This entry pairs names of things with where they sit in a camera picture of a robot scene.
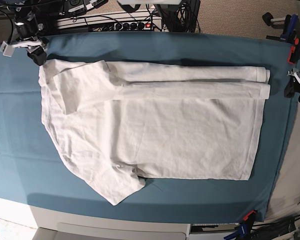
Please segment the folded shirt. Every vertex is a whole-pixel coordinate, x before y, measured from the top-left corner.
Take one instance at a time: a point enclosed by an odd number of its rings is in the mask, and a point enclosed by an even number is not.
[[[145,178],[248,180],[270,71],[47,61],[42,123],[65,166],[116,205]]]

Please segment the white t-shirt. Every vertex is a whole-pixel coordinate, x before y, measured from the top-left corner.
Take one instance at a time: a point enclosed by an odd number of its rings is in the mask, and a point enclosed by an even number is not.
[[[116,205],[146,178],[248,180],[270,71],[49,60],[42,123],[63,163]]]

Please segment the gray carpet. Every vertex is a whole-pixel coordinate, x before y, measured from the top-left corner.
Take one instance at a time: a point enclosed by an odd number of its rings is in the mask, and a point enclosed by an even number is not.
[[[117,1],[109,0],[88,14],[117,11],[122,11]],[[257,39],[264,39],[266,35],[279,36],[282,30],[263,22],[262,15],[266,12],[275,18],[295,14],[295,0],[201,0],[198,21],[201,31],[208,34]]]

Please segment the blue fabric surface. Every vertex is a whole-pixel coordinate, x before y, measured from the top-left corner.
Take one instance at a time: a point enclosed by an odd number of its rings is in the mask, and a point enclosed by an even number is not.
[[[0,198],[36,207],[130,221],[236,223],[252,209],[258,220],[286,151],[297,102],[284,98],[290,45],[206,34],[102,32],[50,37],[49,58],[67,61],[145,61],[183,66],[262,66],[271,71],[270,98],[249,181],[147,179],[112,206],[72,175],[41,123],[38,67],[17,49],[0,53]]]

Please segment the teal cloth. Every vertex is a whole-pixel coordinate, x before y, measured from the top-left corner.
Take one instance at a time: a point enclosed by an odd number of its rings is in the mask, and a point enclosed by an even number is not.
[[[271,71],[258,152],[248,181],[146,179],[112,206],[63,165],[41,123],[38,67],[24,49],[0,53],[0,198],[66,213],[161,223],[237,223],[265,218],[297,109],[284,98],[290,45],[208,34],[98,32],[49,38],[49,58],[183,66],[261,66]]]

